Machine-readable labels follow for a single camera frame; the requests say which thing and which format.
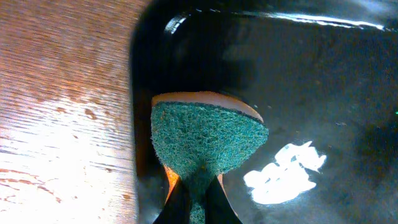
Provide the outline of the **green and pink sponge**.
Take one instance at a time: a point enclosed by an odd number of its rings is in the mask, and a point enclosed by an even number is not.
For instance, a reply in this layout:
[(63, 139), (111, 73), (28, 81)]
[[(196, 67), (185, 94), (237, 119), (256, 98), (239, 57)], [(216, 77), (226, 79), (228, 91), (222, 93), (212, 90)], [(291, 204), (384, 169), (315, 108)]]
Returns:
[(267, 141), (261, 115), (244, 102), (211, 91), (152, 98), (151, 140), (167, 171), (190, 195), (189, 223), (204, 223), (212, 181), (240, 167)]

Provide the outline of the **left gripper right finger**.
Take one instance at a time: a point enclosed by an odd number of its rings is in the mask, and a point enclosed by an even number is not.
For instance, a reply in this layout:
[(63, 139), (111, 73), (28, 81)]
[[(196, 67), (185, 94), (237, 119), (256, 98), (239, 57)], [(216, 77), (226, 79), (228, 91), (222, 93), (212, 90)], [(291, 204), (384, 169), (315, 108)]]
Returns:
[(206, 190), (205, 223), (242, 224), (228, 201), (222, 178), (222, 175), (215, 177)]

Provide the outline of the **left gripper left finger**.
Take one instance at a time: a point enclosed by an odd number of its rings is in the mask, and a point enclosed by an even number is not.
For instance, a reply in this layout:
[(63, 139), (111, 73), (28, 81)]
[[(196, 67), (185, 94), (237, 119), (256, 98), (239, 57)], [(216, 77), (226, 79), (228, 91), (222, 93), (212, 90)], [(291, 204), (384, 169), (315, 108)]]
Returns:
[(190, 204), (189, 192), (183, 182), (178, 179), (154, 224), (189, 224)]

